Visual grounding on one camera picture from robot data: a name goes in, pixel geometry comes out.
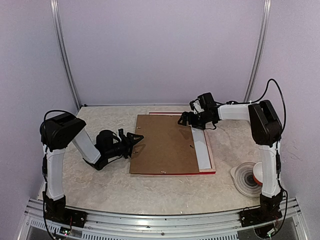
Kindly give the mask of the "front aluminium rail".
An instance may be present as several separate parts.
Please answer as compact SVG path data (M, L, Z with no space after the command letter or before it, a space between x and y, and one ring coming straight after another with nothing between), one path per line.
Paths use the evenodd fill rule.
M85 209L71 225L43 219L43 202L27 203L18 240L306 240L297 201L284 200L285 219L269 222L243 215L241 209L201 214L141 215Z

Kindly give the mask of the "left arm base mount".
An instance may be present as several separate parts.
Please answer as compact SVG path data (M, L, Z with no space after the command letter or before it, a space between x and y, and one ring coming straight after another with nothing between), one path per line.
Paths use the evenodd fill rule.
M50 220L52 222L68 225L70 227L84 228L88 213L85 211L65 208L62 214L47 210L44 212L44 215L46 220Z

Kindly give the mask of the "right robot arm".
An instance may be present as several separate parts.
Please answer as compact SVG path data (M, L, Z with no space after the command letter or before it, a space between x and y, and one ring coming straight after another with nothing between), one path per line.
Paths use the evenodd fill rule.
M280 141L285 125L281 123L272 103L262 98L250 102L218 103L207 92L189 105L191 110L181 114L178 125L205 130L207 123L216 125L225 120L249 122L252 138L261 155L261 162L253 167L253 178L262 184L262 189L260 206L240 212L242 224L280 219L280 203L285 193L281 186Z

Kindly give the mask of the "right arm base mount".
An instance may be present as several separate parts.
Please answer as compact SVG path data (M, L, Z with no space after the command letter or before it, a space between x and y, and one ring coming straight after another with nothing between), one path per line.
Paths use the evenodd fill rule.
M263 212L260 208L252 208L239 212L239 218L243 228L275 221L282 217L283 214L280 210Z

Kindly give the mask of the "cat and books photo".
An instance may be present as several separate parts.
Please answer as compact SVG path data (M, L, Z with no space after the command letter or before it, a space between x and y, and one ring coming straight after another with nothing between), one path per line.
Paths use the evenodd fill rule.
M211 160L205 140L204 131L191 128L194 149L196 153L198 168L200 171L209 171L212 169Z

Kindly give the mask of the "white orange bowl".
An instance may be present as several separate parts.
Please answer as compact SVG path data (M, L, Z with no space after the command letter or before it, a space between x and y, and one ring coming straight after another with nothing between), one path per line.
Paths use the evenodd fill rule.
M254 181L262 186L263 185L263 168L262 162L257 162L253 167L253 179Z

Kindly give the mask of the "aluminium post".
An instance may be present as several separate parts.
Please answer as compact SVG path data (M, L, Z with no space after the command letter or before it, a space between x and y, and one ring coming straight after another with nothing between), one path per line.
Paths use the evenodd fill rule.
M251 99L254 85L256 82L257 74L260 67L261 58L263 56L263 50L265 45L265 40L268 32L270 13L272 8L272 0L265 0L263 6L263 13L261 18L260 30L258 35L257 47L253 59L253 65L249 76L249 81L247 89L244 95L244 102L248 102Z
M59 10L59 2L57 0L50 0L49 4L50 4L50 9L52 14L53 27L54 27L55 35L57 38L57 45L59 48L63 69L66 75L67 84L71 93L72 100L75 104L75 107L79 111L82 107L82 103L81 103L79 93L73 78L70 61L68 58L67 48L64 41L63 27L62 27L60 10Z

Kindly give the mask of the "clear glass plate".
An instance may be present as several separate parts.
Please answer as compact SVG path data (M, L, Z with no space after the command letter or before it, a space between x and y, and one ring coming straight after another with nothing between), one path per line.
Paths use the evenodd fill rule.
M244 162L230 170L236 189L248 198L258 198L262 192L262 186L254 180L254 166L254 162Z

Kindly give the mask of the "brown backing board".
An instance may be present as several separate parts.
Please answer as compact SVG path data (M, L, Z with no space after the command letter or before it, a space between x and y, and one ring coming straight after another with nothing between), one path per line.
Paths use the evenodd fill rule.
M129 173L139 175L198 174L191 128L178 124L178 115L140 114L135 133L144 138L132 151Z

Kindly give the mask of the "red wooden picture frame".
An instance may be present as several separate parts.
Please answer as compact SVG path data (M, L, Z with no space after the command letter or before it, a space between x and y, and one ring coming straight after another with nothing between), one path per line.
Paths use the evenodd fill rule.
M181 116L180 112L150 112L148 115L171 115L171 116ZM209 136L208 136L208 132L204 131L204 137L205 137L205 141L207 144L207 149L208 149L208 153L209 153L209 158L210 158L210 162L211 162L211 167L212 169L204 171L204 170L199 170L198 174L182 174L182 175L205 175L205 174L215 174L216 173L216 167L215 167L215 163L214 163L214 157L213 157L213 151L210 145L210 141L209 141ZM181 174L176 174L176 175L170 175L170 174L158 174L158 175L168 175L168 176L178 176Z

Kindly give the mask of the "right aluminium post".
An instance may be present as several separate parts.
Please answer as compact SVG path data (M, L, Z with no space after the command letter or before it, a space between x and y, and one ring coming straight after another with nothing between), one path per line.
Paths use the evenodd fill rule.
M258 35L257 47L253 59L253 65L249 76L249 81L247 89L244 95L244 102L248 102L251 99L254 85L256 82L257 74L260 67L261 58L263 56L263 50L265 45L265 40L268 32L270 13L272 8L272 0L265 0L263 6L263 13L261 18L260 30Z

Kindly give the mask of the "left aluminium post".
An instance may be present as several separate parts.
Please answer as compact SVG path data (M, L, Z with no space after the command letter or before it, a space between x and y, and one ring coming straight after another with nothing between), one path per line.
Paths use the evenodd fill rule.
M54 27L55 35L57 38L57 45L59 48L63 69L66 75L67 84L71 93L72 100L75 104L75 107L79 111L82 107L82 103L81 103L79 93L73 78L70 61L68 58L67 48L64 41L63 27L62 27L60 10L59 10L59 2L57 0L50 0L49 4L50 4L50 9L52 14L53 27Z

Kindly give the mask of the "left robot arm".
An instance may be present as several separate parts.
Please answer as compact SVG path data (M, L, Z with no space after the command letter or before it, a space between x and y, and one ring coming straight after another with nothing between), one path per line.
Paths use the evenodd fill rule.
M85 130L84 120L64 110L56 110L56 113L57 115L51 118L45 116L39 129L44 153L43 215L45 219L63 223L72 216L66 208L63 188L63 161L67 146L73 143L84 161L100 171L118 158L131 157L134 146L142 141L144 136L124 133L122 128L117 133L102 130L93 142Z

